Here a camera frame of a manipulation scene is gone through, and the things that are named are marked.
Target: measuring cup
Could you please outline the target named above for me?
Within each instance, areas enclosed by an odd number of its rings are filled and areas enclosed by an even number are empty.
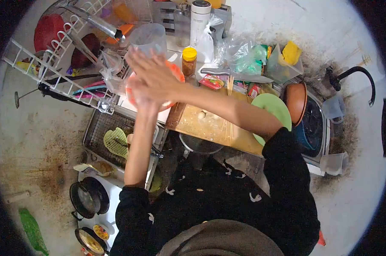
[[[150,49],[158,54],[167,53],[166,30],[158,23],[149,23],[136,28],[129,36],[130,44],[150,57]]]
[[[319,161],[319,168],[321,171],[328,173],[329,175],[343,175],[348,168],[349,157],[348,153],[330,154],[324,155]]]
[[[329,119],[334,124],[340,124],[344,121],[345,115],[345,104],[342,99],[342,95],[337,94],[328,100],[324,101],[322,104],[322,112],[326,119]],[[334,121],[334,118],[340,117],[340,121]]]

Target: person's arm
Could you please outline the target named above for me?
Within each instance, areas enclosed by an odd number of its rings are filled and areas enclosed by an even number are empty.
[[[124,185],[144,188],[151,144],[159,105],[152,102],[138,106],[129,158],[124,169]]]
[[[125,58],[143,84],[137,86],[150,99],[185,102],[216,114],[245,130],[262,136],[266,141],[283,125],[264,109],[239,101],[234,97],[179,82],[161,56],[149,59],[141,51],[129,50]]]
[[[244,130],[255,133],[268,141],[283,125],[267,110],[221,93],[204,90],[191,85],[174,91],[171,98],[205,109]]]
[[[264,146],[264,174],[271,203],[262,230],[284,255],[309,255],[319,239],[320,223],[310,193],[310,173],[297,141],[281,128]]]
[[[160,103],[141,97],[133,90],[138,113],[131,140],[129,158],[124,171],[124,187],[116,208],[116,225],[119,233],[110,255],[146,255],[152,222],[149,220],[149,192],[144,189],[149,165],[153,131]]]

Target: person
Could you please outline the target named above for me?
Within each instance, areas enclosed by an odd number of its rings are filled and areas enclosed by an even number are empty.
[[[138,113],[116,209],[119,233],[110,255],[311,253],[318,242],[320,223],[309,192],[309,171],[292,133],[267,110],[180,83],[163,56],[152,52],[147,58],[131,49],[125,58],[137,74],[137,79],[128,83]],[[181,161],[171,190],[166,189],[149,204],[144,189],[149,134],[153,134],[160,106],[168,100],[205,109],[263,137],[270,197],[251,178],[224,163],[227,170],[210,157],[200,171],[193,170],[188,160]]]

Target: green plate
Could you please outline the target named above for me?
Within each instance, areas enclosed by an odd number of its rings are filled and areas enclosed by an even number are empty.
[[[253,100],[251,105],[266,109],[269,113],[273,114],[278,120],[280,120],[284,127],[291,131],[292,123],[290,112],[288,111],[285,103],[276,95],[270,93],[262,93]],[[260,143],[262,146],[265,145],[265,140],[262,137],[256,134],[253,135],[258,143]]]

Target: orange lid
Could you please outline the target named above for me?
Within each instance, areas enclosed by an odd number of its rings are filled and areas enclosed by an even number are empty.
[[[197,51],[194,48],[187,47],[183,50],[182,58],[185,61],[193,61],[197,57]]]

